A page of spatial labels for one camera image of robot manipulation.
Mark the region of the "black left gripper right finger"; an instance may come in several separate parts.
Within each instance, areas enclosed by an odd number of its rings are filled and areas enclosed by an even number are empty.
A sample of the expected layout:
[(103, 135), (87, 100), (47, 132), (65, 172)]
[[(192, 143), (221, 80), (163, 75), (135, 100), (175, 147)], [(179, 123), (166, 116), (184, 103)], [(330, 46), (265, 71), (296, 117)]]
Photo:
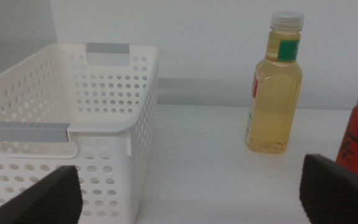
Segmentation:
[(319, 154), (307, 154), (300, 201), (311, 223), (358, 223), (358, 174)]

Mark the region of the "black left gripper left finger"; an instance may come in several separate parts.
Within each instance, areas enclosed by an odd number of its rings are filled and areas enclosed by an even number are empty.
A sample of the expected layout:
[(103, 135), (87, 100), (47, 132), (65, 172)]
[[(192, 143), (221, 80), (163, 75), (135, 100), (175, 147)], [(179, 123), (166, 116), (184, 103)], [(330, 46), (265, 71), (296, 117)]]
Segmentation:
[(0, 206), (0, 224), (77, 224), (83, 208), (78, 171), (61, 166)]

